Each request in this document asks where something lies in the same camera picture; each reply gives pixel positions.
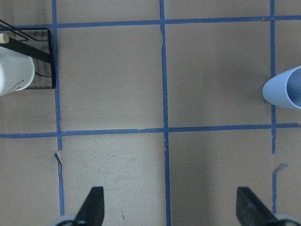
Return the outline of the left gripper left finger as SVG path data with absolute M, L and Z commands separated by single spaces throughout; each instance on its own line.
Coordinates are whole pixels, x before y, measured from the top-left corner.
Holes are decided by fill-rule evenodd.
M 75 219 L 75 226 L 101 226 L 104 220 L 103 187 L 92 187 Z

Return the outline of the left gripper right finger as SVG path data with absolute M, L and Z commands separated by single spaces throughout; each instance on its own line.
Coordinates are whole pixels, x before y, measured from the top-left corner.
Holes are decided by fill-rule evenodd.
M 241 226 L 276 226 L 277 218 L 249 187 L 238 187 L 236 216 Z

